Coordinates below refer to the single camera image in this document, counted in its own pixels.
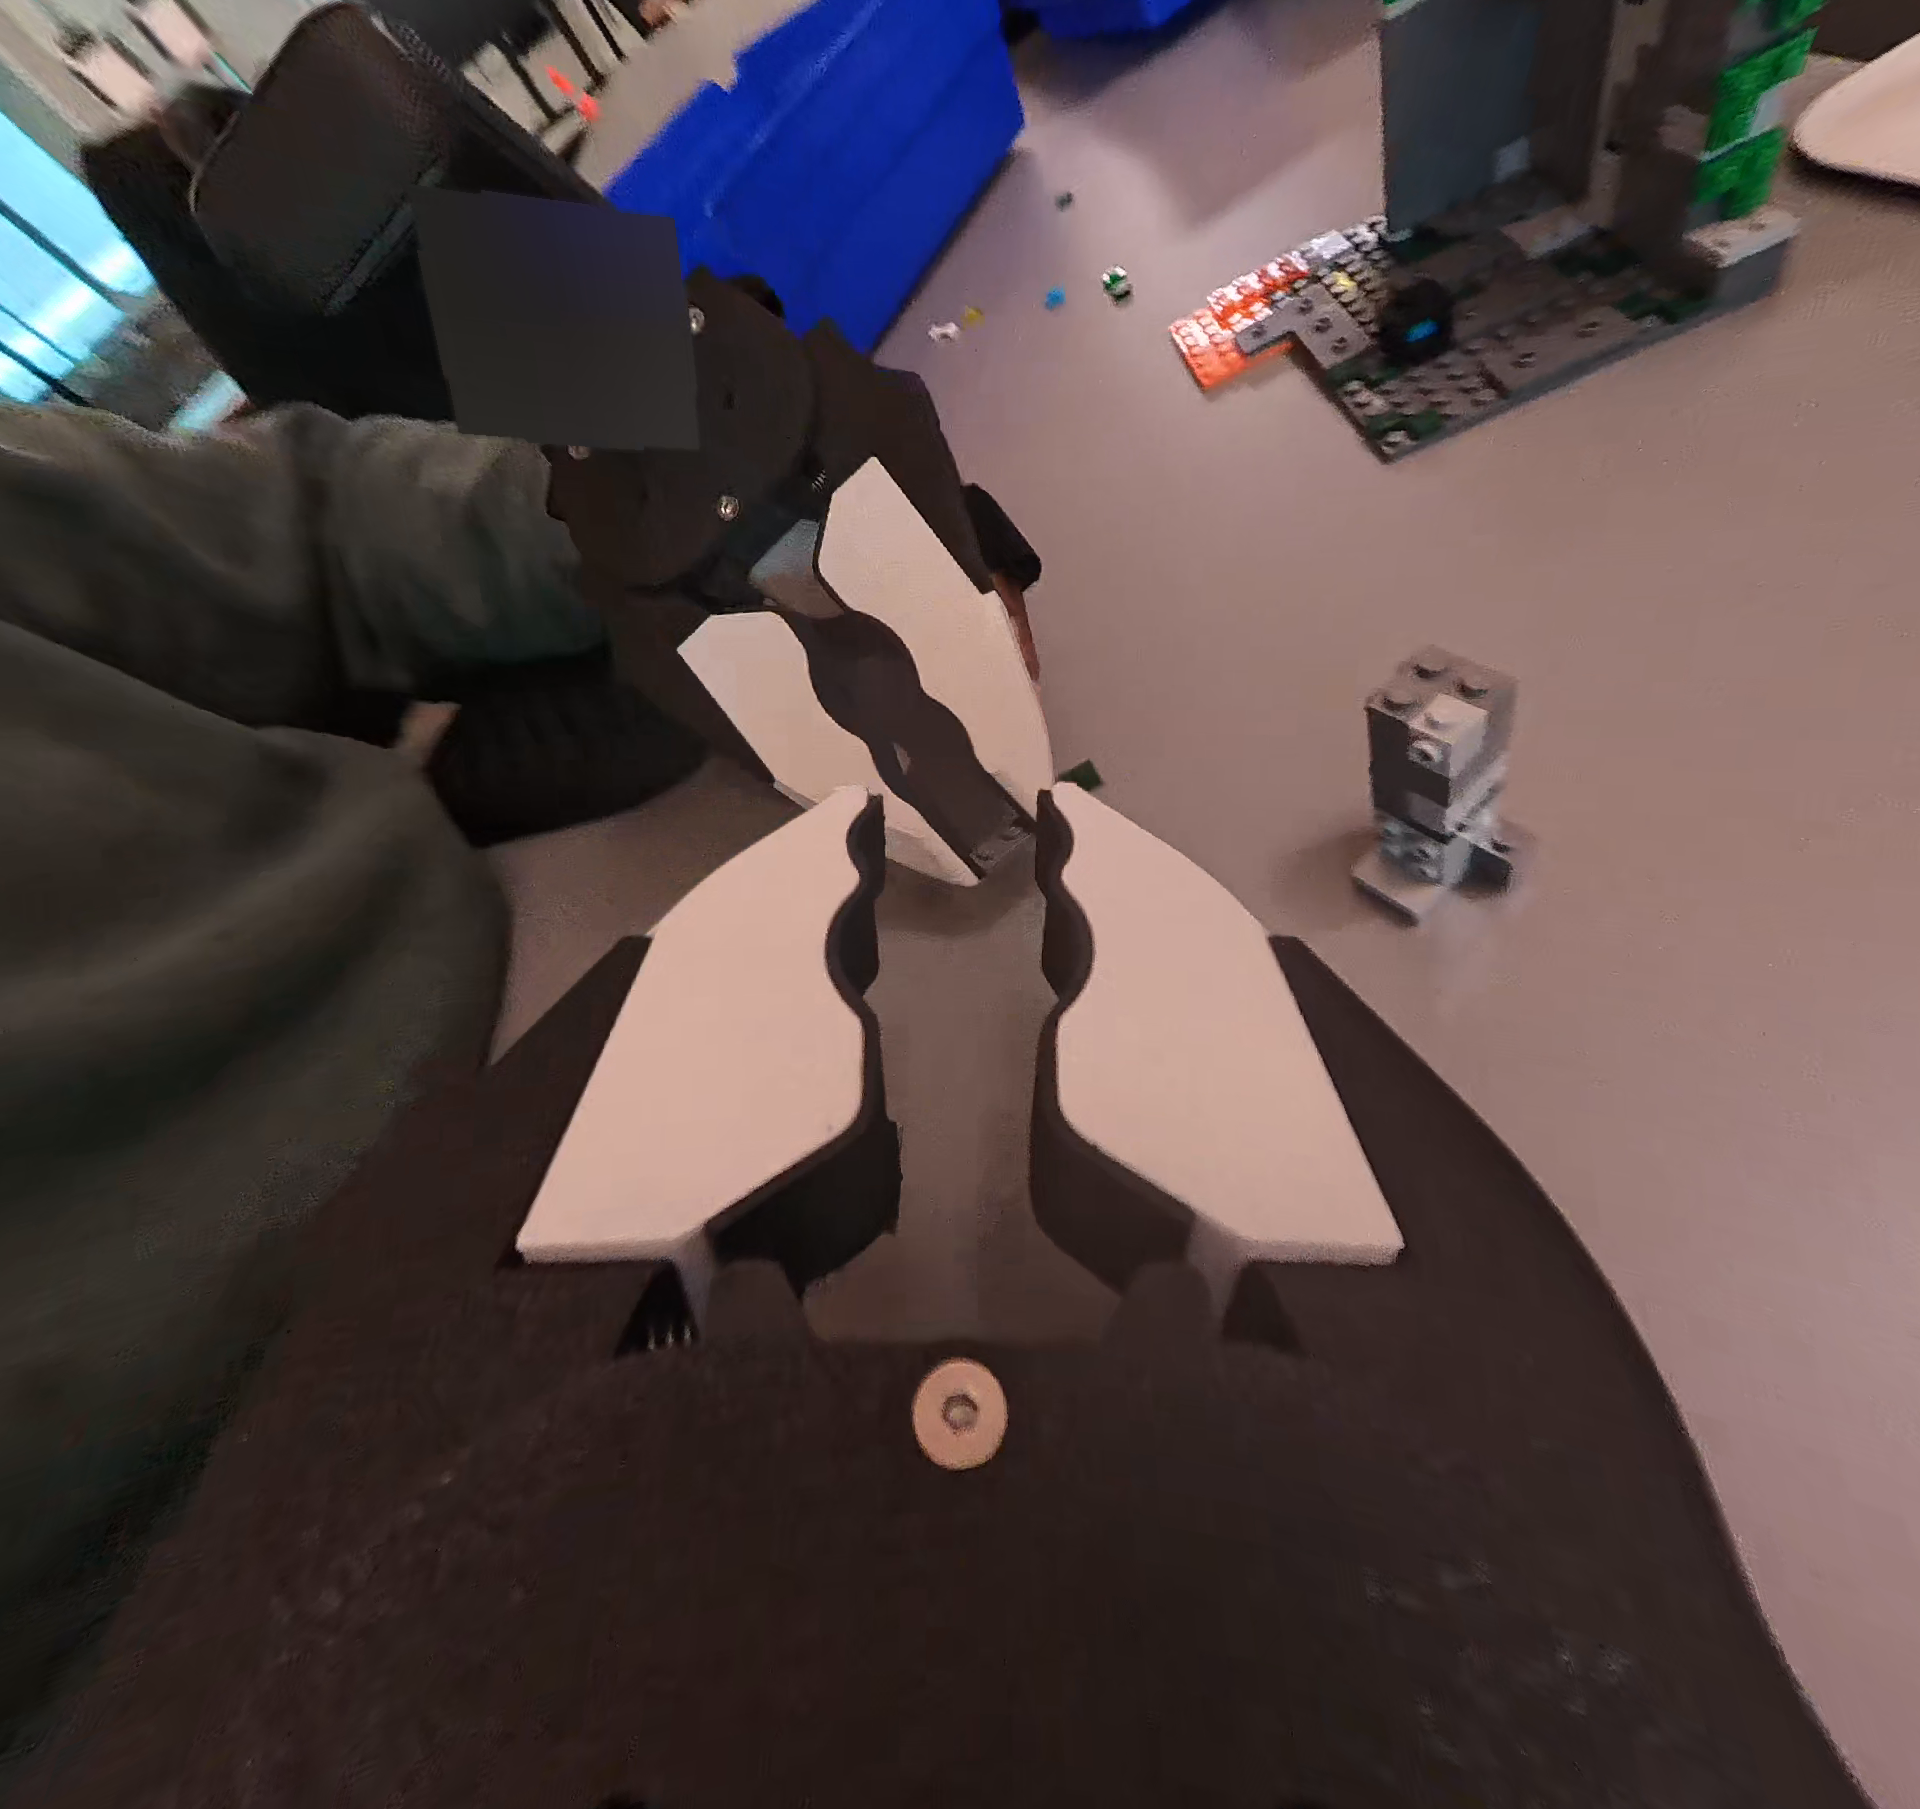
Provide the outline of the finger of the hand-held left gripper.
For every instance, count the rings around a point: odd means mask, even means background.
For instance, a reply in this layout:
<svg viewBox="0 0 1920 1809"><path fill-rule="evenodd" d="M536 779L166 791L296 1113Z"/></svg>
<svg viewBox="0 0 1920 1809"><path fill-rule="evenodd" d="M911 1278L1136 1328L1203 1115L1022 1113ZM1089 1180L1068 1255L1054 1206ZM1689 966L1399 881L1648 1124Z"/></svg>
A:
<svg viewBox="0 0 1920 1809"><path fill-rule="evenodd" d="M817 699L883 787L931 832L1030 832L1054 754L1008 610L875 459L828 504L817 581Z"/></svg>
<svg viewBox="0 0 1920 1809"><path fill-rule="evenodd" d="M946 885L981 884L1033 836L1030 817L1000 804L986 836L956 850L885 781L872 747L817 702L806 655L773 613L706 618L680 648L682 661L748 744L780 791L813 808L859 787L881 804L885 856Z"/></svg>

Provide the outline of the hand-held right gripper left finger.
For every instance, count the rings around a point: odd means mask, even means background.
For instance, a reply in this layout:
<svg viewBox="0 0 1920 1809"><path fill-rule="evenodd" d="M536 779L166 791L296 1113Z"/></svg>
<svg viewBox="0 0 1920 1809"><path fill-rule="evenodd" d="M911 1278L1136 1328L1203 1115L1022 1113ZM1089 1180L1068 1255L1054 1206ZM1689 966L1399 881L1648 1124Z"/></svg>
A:
<svg viewBox="0 0 1920 1809"><path fill-rule="evenodd" d="M706 875L640 966L516 1230L524 1263L849 1265L901 1209L875 899L842 787Z"/></svg>

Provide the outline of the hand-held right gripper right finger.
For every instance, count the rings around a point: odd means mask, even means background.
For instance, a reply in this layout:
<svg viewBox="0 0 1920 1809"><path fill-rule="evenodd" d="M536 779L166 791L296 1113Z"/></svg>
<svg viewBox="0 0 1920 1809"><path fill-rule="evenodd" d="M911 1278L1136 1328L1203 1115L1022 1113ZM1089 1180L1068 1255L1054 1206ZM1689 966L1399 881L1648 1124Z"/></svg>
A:
<svg viewBox="0 0 1920 1809"><path fill-rule="evenodd" d="M1392 1263L1402 1230L1266 928L1072 781L1038 823L1044 1232L1086 1265Z"/></svg>

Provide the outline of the grey brick assembly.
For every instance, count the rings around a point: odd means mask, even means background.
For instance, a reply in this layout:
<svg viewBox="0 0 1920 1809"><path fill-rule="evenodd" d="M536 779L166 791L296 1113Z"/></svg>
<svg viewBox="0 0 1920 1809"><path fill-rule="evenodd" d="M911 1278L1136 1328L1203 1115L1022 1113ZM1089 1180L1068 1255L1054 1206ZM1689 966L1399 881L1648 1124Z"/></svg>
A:
<svg viewBox="0 0 1920 1809"><path fill-rule="evenodd" d="M1426 643L1368 696L1371 845L1357 892L1420 925L1459 892L1505 892L1523 833L1502 813L1519 685L1502 668Z"/></svg>

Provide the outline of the person's left forearm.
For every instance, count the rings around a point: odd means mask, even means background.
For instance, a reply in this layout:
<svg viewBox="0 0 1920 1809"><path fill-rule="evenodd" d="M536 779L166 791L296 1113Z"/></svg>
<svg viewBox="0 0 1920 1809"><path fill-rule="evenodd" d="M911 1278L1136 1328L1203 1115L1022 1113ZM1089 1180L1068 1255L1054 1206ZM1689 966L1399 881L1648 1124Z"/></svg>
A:
<svg viewBox="0 0 1920 1809"><path fill-rule="evenodd" d="M523 443L287 406L140 429L4 406L4 628L251 725L603 645Z"/></svg>

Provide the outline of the grey desk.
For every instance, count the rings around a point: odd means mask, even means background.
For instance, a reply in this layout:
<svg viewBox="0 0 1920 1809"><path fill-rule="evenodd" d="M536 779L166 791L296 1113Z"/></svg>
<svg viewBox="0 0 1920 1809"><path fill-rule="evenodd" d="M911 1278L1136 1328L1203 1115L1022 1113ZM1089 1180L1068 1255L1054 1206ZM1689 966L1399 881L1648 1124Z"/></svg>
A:
<svg viewBox="0 0 1920 1809"><path fill-rule="evenodd" d="M1077 189L1136 297L933 347L930 274L881 357L1043 554L1058 765L1523 1160L1836 1745L1915 1805L1915 206L1792 170L1763 301L1381 467L1292 360L1205 396L1167 336L1377 213L1374 10L1023 41L991 189ZM1409 925L1353 865L1363 707L1426 643L1518 681L1526 843Z"/></svg>

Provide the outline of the group of tiny loose pieces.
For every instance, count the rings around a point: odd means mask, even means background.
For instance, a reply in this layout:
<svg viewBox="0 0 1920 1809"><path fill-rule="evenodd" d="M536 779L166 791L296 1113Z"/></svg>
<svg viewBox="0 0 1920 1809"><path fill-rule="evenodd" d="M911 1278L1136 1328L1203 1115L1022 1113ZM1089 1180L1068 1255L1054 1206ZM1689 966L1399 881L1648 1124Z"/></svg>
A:
<svg viewBox="0 0 1920 1809"><path fill-rule="evenodd" d="M1077 189L991 189L936 261L926 339L952 347L986 328L1013 332L1082 304L1126 309L1136 278L1096 241Z"/></svg>

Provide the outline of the person's dark green shirt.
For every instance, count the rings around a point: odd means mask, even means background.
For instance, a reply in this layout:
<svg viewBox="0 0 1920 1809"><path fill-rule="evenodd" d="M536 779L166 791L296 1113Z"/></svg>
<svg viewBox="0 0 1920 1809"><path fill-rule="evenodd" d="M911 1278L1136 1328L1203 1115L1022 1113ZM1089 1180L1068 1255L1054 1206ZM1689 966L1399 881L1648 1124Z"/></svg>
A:
<svg viewBox="0 0 1920 1809"><path fill-rule="evenodd" d="M507 913L387 753L4 634L4 1718L117 1605L291 1233L492 1034Z"/></svg>

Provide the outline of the toy brick building model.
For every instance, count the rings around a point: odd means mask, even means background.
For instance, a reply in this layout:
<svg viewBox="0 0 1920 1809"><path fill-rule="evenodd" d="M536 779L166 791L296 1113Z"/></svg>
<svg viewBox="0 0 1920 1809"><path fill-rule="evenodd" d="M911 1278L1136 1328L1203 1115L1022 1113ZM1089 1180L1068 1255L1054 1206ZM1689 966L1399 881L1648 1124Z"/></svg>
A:
<svg viewBox="0 0 1920 1809"><path fill-rule="evenodd" d="M1381 213L1170 328L1203 393L1292 357L1383 463L1772 294L1827 0L1379 0Z"/></svg>

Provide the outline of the white book stand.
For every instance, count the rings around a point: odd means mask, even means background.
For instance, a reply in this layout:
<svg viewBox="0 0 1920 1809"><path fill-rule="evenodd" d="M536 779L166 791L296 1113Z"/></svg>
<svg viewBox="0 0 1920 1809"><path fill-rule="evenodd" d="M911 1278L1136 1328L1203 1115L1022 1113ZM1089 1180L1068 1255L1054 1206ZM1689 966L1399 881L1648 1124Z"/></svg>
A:
<svg viewBox="0 0 1920 1809"><path fill-rule="evenodd" d="M1917 189L1917 37L1814 98L1792 125L1791 145L1836 174Z"/></svg>

